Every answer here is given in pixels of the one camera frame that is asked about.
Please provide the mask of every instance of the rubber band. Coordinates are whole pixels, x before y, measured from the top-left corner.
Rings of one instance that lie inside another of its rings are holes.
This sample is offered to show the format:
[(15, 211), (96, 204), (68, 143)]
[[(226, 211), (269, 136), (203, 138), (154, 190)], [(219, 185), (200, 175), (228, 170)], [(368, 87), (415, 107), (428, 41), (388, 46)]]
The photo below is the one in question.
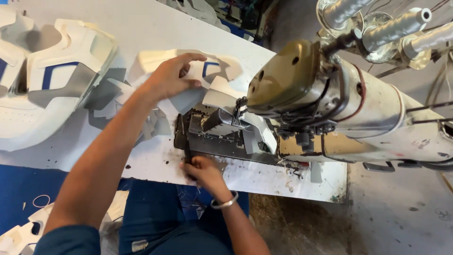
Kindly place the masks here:
[[(49, 201), (47, 201), (47, 204), (46, 204), (45, 206), (37, 206), (37, 205), (35, 205), (35, 204), (34, 204), (34, 201), (35, 201), (36, 199), (42, 197), (42, 196), (46, 196), (46, 197), (49, 199)], [(47, 195), (40, 195), (40, 196), (37, 196), (35, 199), (33, 199), (33, 206), (34, 206), (34, 207), (37, 207), (37, 208), (44, 208), (44, 207), (48, 206), (49, 204), (50, 204), (50, 197), (47, 196)]]

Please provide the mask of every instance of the industrial sewing machine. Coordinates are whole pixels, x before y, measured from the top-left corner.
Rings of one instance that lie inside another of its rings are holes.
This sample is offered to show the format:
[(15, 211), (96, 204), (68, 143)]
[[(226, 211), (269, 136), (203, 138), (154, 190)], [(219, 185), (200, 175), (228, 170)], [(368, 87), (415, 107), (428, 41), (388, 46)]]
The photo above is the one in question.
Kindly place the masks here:
[[(275, 165), (282, 159), (365, 162), (368, 170), (393, 172), (390, 161), (400, 161), (400, 167), (453, 171), (452, 119), (432, 110), (453, 102), (423, 106), (379, 79), (448, 54), (450, 48), (433, 49), (453, 39), (453, 23), (424, 34), (429, 9), (363, 17), (360, 9), (370, 2), (319, 0), (319, 41), (288, 43), (254, 76), (247, 97), (229, 105), (231, 111), (198, 105), (186, 113), (175, 147), (184, 149), (180, 141), (188, 139), (193, 151)], [(377, 78), (339, 58), (339, 50), (395, 68)], [(273, 131), (275, 153), (259, 139), (253, 153), (244, 149), (252, 130), (244, 115), (251, 113)]]

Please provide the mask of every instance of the white table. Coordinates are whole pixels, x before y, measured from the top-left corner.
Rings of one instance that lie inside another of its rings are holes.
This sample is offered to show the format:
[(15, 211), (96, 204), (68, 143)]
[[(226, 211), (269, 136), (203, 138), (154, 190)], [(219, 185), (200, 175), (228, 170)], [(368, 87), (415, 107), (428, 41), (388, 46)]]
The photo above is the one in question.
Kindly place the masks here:
[[(236, 56), (250, 81), (275, 55), (154, 0), (10, 0), (9, 4), (26, 10), (37, 29), (53, 25), (57, 18), (97, 24), (118, 41), (118, 56), (111, 67), (130, 68), (142, 50), (198, 49)], [(177, 116), (174, 107), (168, 100), (160, 102), (159, 107), (172, 125)], [(0, 152), (0, 164), (68, 172), (99, 133), (99, 129), (88, 124), (87, 110), (80, 109), (73, 113), (61, 131), (43, 143), (15, 152)], [(187, 184), (178, 168), (182, 157), (183, 151), (173, 147), (173, 137), (154, 137), (132, 150), (127, 162), (130, 168), (124, 170), (123, 177)], [(322, 176), (325, 181), (319, 184), (310, 182), (310, 171), (304, 172), (303, 179), (299, 179), (288, 176), (283, 167), (231, 158), (217, 159), (226, 163), (224, 178), (232, 190), (320, 201), (336, 201), (336, 197), (346, 194), (345, 163), (324, 163)]]

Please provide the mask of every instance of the blue trim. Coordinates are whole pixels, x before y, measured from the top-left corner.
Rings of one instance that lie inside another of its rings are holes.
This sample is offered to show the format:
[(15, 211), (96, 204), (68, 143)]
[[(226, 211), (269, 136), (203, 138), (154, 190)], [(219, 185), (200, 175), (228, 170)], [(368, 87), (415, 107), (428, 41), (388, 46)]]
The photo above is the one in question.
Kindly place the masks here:
[(8, 65), (8, 63), (6, 61), (4, 61), (3, 59), (0, 59), (0, 81), (1, 81), (1, 78), (3, 77), (3, 74), (5, 73), (5, 69), (6, 69), (7, 65)]
[(51, 66), (46, 67), (46, 69), (44, 71), (44, 78), (43, 78), (43, 90), (50, 88), (50, 79), (52, 79), (52, 72), (55, 68), (60, 67), (60, 66), (78, 65), (78, 64), (79, 64), (79, 62), (70, 62), (70, 63), (56, 64), (56, 65), (51, 65)]
[(203, 73), (201, 75), (202, 78), (206, 77), (206, 69), (207, 69), (207, 66), (209, 65), (219, 65), (219, 63), (215, 63), (215, 62), (204, 62), (204, 66), (203, 66)]

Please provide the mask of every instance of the blue sleeve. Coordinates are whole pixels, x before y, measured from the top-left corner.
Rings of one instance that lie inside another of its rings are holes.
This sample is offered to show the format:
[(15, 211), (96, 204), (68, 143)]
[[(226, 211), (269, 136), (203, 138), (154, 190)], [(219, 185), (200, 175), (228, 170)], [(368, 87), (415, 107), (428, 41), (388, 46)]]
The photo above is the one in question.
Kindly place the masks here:
[(64, 226), (45, 234), (37, 243), (34, 255), (99, 255), (99, 231), (91, 226)]

